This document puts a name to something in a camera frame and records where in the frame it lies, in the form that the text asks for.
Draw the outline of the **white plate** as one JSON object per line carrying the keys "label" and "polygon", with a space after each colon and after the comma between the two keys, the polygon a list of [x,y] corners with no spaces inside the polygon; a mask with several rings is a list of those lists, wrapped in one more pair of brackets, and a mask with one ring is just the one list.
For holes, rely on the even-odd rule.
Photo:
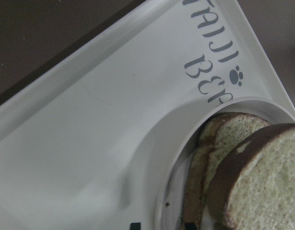
{"label": "white plate", "polygon": [[198,145],[203,124],[213,115],[224,112],[243,112],[260,116],[272,124],[295,123],[295,109],[287,109],[272,100],[259,97],[241,97],[213,109],[197,102],[177,112],[164,126],[165,134],[157,150],[167,157],[162,163],[164,177],[159,184],[154,211],[155,230],[177,230],[181,225],[185,184],[193,151]]}

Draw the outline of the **cream bear tray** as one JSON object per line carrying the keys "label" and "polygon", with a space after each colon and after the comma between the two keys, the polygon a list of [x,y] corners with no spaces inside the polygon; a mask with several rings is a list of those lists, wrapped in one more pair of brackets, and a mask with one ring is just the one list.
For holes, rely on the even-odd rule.
{"label": "cream bear tray", "polygon": [[235,0],[148,0],[0,106],[0,230],[154,230],[174,112],[294,108]]}

